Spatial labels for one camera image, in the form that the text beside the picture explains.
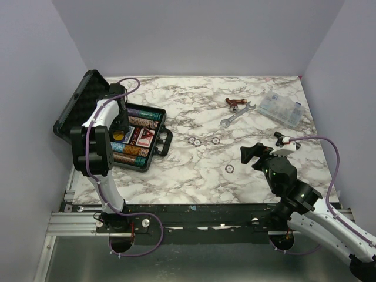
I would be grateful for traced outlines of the yellow big blind button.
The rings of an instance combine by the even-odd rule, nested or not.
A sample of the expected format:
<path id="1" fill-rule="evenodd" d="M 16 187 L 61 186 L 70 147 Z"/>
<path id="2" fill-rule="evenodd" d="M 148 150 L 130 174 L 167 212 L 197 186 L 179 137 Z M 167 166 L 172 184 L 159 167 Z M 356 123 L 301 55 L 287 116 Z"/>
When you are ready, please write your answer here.
<path id="1" fill-rule="evenodd" d="M 122 142 L 125 138 L 125 134 L 123 131 L 116 131 L 113 133 L 113 139 L 117 142 Z"/>

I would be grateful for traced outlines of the blue playing card deck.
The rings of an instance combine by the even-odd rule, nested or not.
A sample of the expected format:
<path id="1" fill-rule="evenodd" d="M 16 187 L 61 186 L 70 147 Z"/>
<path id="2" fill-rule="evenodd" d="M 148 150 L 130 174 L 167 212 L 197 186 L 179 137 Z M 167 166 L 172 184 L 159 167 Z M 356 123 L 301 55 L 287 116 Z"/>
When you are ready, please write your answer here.
<path id="1" fill-rule="evenodd" d="M 129 127 L 129 131 L 127 132 L 127 134 L 125 134 L 125 136 L 122 140 L 122 143 L 128 144 L 130 142 L 130 140 L 132 139 L 134 130 L 135 130 L 135 128 L 133 126 Z"/>

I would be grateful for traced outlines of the red triangular dealer button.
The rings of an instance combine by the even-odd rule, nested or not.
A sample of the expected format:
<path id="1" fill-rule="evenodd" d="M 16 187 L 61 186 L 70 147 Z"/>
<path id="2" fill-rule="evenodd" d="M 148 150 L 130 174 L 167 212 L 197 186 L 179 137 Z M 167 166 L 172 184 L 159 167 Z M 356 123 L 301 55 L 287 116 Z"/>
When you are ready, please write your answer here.
<path id="1" fill-rule="evenodd" d="M 141 139 L 148 139 L 152 140 L 155 135 L 155 131 L 150 130 L 148 128 L 143 128 L 140 133 L 140 138 Z"/>

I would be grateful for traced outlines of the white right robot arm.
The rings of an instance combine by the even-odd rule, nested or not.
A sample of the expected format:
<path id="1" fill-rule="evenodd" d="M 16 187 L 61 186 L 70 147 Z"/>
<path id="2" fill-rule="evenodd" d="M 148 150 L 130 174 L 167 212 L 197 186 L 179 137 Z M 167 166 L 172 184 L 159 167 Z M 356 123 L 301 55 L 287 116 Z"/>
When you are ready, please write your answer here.
<path id="1" fill-rule="evenodd" d="M 290 150 L 274 150 L 262 143 L 241 148 L 241 162 L 257 157 L 253 169 L 264 174 L 272 194 L 280 198 L 271 212 L 271 225 L 305 234 L 347 263 L 357 279 L 375 281 L 375 236 L 343 217 L 318 190 L 299 180 L 288 154 Z"/>

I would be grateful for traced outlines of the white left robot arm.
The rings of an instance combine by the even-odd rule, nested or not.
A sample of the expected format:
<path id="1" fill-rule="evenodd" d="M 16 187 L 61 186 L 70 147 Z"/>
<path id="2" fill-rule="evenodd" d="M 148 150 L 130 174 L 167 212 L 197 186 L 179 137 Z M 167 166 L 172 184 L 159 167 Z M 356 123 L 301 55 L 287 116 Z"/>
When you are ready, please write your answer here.
<path id="1" fill-rule="evenodd" d="M 218 121 L 207 100 L 196 109 L 188 97 L 168 100 L 173 116 L 167 118 L 164 109 L 128 103 L 128 95 L 122 84 L 111 84 L 90 118 L 70 133 L 74 167 L 95 187 L 101 215 L 116 231 L 126 231 L 137 212 L 119 193 L 113 166 L 146 172 L 155 155 L 162 164 L 143 186 L 158 196 L 186 197 L 191 203 L 256 200 L 260 179 L 234 166 L 241 141 L 249 137 L 250 119 L 235 129 L 230 118 Z"/>

